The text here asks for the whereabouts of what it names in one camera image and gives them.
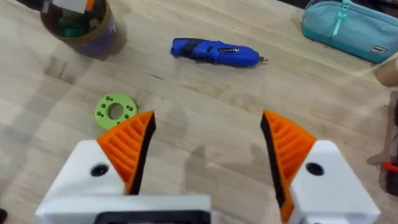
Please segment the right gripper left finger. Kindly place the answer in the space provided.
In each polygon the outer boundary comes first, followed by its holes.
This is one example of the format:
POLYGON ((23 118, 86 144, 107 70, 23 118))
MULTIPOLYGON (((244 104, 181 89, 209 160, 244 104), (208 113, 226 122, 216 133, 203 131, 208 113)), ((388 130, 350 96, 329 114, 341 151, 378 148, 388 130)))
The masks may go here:
POLYGON ((155 130, 155 113, 146 111, 107 130, 97 139, 80 141, 46 197, 139 194, 155 130))

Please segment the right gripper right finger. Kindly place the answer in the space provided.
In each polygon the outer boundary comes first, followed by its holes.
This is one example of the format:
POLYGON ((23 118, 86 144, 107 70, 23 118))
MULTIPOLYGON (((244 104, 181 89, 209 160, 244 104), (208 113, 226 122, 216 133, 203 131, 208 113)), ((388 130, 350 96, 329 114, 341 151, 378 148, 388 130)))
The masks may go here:
POLYGON ((282 223, 376 223, 379 208, 335 143, 269 110, 260 127, 282 223))

